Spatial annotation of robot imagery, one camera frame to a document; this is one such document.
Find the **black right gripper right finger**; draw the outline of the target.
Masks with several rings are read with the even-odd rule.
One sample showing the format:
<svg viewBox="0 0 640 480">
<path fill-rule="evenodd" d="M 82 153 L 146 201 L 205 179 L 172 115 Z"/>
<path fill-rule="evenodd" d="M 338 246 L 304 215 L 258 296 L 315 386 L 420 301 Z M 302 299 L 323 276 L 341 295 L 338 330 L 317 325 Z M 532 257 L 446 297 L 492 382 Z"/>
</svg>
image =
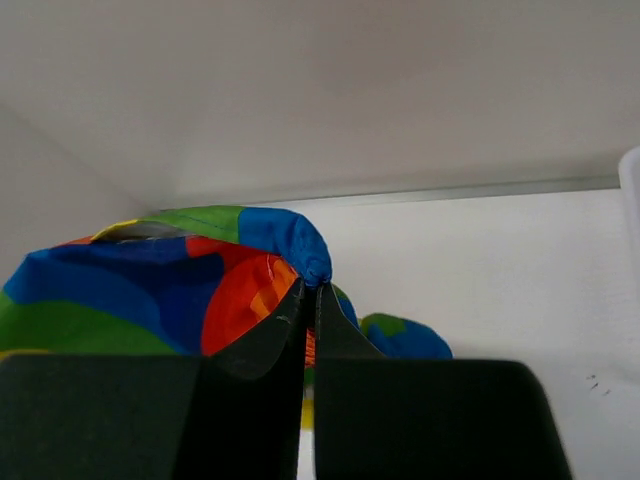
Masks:
<svg viewBox="0 0 640 480">
<path fill-rule="evenodd" d="M 392 359 L 317 295 L 320 479 L 568 479 L 545 391 L 524 364 Z"/>
</svg>

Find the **rainbow striped shorts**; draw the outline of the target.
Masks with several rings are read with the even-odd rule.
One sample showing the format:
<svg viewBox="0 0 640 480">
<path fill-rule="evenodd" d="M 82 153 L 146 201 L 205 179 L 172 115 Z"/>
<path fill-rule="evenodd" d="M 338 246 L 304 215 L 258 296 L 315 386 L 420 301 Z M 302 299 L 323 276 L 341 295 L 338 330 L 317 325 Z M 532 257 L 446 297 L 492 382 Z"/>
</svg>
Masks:
<svg viewBox="0 0 640 480">
<path fill-rule="evenodd" d="M 1 291 L 1 354 L 210 356 L 332 273 L 302 214 L 167 210 L 28 254 Z"/>
</svg>

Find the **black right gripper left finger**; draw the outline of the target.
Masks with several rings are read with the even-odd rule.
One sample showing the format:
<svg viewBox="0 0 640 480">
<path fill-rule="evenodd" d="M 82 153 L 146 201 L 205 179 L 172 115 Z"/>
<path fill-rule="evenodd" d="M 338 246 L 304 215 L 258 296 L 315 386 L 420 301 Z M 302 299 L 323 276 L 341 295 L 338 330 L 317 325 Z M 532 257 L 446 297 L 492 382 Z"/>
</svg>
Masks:
<svg viewBox="0 0 640 480">
<path fill-rule="evenodd" d="M 305 286 L 205 356 L 13 355 L 1 363 L 5 479 L 292 479 Z"/>
</svg>

